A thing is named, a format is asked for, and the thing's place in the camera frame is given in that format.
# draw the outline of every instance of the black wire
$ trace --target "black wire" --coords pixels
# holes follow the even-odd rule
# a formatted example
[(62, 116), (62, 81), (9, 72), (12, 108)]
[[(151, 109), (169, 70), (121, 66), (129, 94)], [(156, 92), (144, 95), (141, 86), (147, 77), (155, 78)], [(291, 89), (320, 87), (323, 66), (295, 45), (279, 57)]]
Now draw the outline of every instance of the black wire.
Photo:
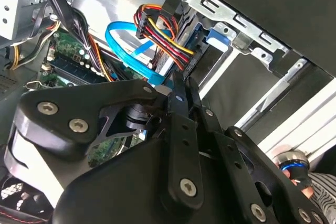
[(28, 60), (35, 57), (35, 55), (38, 53), (38, 51), (40, 50), (40, 48), (42, 46), (43, 39), (46, 38), (50, 33), (52, 33), (52, 31), (45, 31), (44, 33), (42, 33), (40, 35), (40, 37), (38, 38), (38, 41), (37, 41), (37, 44), (36, 44), (34, 50), (28, 56), (26, 56), (22, 60), (19, 60), (18, 65), (26, 63)]
[(129, 76), (121, 67), (119, 62), (115, 62), (115, 60), (110, 57), (105, 51), (102, 51), (103, 61), (107, 64), (107, 66), (118, 76), (121, 80), (132, 80), (132, 77)]
[[(169, 41), (167, 41), (161, 34), (159, 34), (155, 28), (152, 26), (152, 24), (148, 24), (148, 27), (150, 28), (150, 30), (159, 38), (161, 38), (162, 40), (164, 40), (167, 44), (169, 44), (170, 47), (174, 48), (176, 51), (178, 51), (180, 54), (182, 54), (183, 56), (185, 56), (187, 58), (187, 60), (190, 60), (190, 55), (187, 54), (186, 52), (182, 51), (180, 48), (177, 48), (174, 44), (170, 43)], [(171, 50), (170, 48), (166, 47), (165, 44), (162, 44), (159, 42), (160, 45), (164, 46), (169, 52), (171, 52), (173, 55), (176, 55), (176, 53)]]
[(34, 23), (33, 31), (31, 31), (31, 34), (30, 34), (30, 38), (33, 38), (38, 34), (43, 18), (44, 18), (44, 12), (46, 11), (47, 5), (48, 3), (45, 3), (38, 11), (38, 14), (37, 14), (37, 17)]
[[(154, 37), (151, 36), (151, 38), (155, 41), (155, 43), (158, 43), (160, 45), (162, 45), (157, 39), (155, 39)], [(182, 61), (179, 57), (177, 57), (175, 54), (172, 54), (172, 56), (174, 57), (174, 59), (176, 59), (179, 63), (181, 63), (181, 65), (185, 65), (186, 62)]]

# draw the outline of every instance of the green circuit board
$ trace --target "green circuit board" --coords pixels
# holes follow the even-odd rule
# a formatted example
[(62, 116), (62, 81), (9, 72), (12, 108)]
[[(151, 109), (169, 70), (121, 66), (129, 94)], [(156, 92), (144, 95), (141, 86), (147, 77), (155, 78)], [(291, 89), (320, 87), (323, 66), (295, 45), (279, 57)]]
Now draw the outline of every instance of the green circuit board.
[(72, 58), (76, 62), (80, 62), (82, 59), (82, 55), (79, 53), (80, 50), (83, 50), (84, 54), (87, 53), (83, 45), (66, 32), (60, 31), (56, 33), (55, 41), (55, 51)]

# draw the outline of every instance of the red wire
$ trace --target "red wire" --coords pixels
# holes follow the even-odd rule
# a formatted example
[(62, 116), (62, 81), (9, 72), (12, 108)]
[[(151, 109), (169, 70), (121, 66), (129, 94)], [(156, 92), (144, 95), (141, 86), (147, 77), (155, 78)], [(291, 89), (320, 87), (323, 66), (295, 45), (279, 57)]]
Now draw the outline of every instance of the red wire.
[(26, 221), (26, 220), (20, 220), (20, 219), (17, 219), (9, 214), (7, 214), (6, 212), (1, 212), (0, 211), (0, 214), (4, 215), (4, 216), (7, 216), (9, 218), (11, 218), (12, 220), (15, 220), (15, 221), (18, 221), (18, 222), (21, 222), (21, 223), (25, 223), (25, 224), (37, 224), (37, 223), (42, 223), (42, 222), (45, 222), (43, 220), (40, 220), (40, 221)]
[(175, 48), (171, 47), (171, 45), (169, 45), (166, 41), (164, 41), (163, 39), (161, 39), (159, 36), (157, 36), (153, 31), (151, 31), (148, 27), (146, 27), (147, 31), (151, 34), (152, 37), (154, 37), (155, 39), (159, 40), (166, 48), (168, 48), (169, 50), (172, 50), (175, 52), (175, 54), (177, 56), (179, 56), (183, 61), (188, 62), (188, 59), (182, 55), (180, 52), (176, 51)]

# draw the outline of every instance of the silver screw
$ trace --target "silver screw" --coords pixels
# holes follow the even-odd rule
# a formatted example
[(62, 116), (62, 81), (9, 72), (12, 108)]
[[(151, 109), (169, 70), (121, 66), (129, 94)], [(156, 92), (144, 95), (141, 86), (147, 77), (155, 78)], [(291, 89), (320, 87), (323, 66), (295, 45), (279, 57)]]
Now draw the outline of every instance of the silver screw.
[(58, 111), (58, 107), (52, 102), (40, 102), (37, 110), (44, 115), (54, 115)]
[(309, 215), (303, 209), (299, 208), (299, 214), (301, 218), (304, 219), (305, 222), (307, 223), (311, 222)]
[(182, 178), (180, 181), (180, 188), (189, 197), (194, 197), (197, 193), (195, 184), (187, 178)]
[(183, 98), (182, 98), (182, 97), (179, 97), (178, 95), (175, 96), (175, 97), (176, 97), (176, 99), (178, 99), (180, 102), (183, 102)]
[(236, 133), (237, 136), (242, 136), (242, 133), (237, 129), (235, 129), (235, 133)]
[(323, 220), (321, 219), (321, 217), (317, 213), (315, 213), (313, 211), (311, 213), (319, 224), (323, 224)]
[(252, 204), (251, 205), (251, 211), (252, 214), (260, 221), (260, 222), (265, 222), (266, 221), (266, 214), (263, 211), (263, 209), (257, 205), (257, 204)]
[(148, 93), (152, 93), (152, 90), (150, 88), (148, 88), (148, 87), (143, 87), (143, 90), (146, 91), (146, 92), (148, 92)]
[(72, 119), (69, 123), (70, 129), (73, 132), (84, 133), (89, 129), (89, 125), (82, 119)]
[(49, 18), (52, 20), (52, 21), (58, 21), (58, 17), (56, 14), (50, 14)]
[(206, 112), (209, 116), (213, 116), (213, 115), (214, 115), (214, 113), (213, 113), (211, 110), (206, 109), (205, 112)]

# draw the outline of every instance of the metal bracket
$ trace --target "metal bracket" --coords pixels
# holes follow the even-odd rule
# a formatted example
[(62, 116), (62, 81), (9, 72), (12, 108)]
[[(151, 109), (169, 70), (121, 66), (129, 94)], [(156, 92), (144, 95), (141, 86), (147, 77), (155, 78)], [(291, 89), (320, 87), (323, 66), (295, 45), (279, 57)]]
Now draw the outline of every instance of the metal bracket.
[(225, 135), (237, 144), (245, 159), (253, 164), (250, 171), (253, 182), (262, 182), (272, 195), (272, 206), (280, 223), (307, 223), (302, 216), (308, 216), (311, 223), (319, 224), (313, 212), (321, 212), (305, 195), (279, 170), (257, 145), (239, 128), (229, 127)]
[(287, 52), (288, 48), (273, 39), (269, 34), (252, 24), (247, 19), (240, 16), (237, 12), (225, 5), (220, 0), (183, 0), (189, 6), (211, 20), (226, 22), (239, 31), (242, 31), (254, 41), (265, 47), (271, 52), (277, 49)]
[(180, 72), (173, 72), (173, 92), (168, 96), (169, 129), (166, 133), (166, 186), (161, 195), (166, 209), (189, 214), (204, 201), (201, 166), (198, 154), (196, 123), (188, 118), (188, 102)]

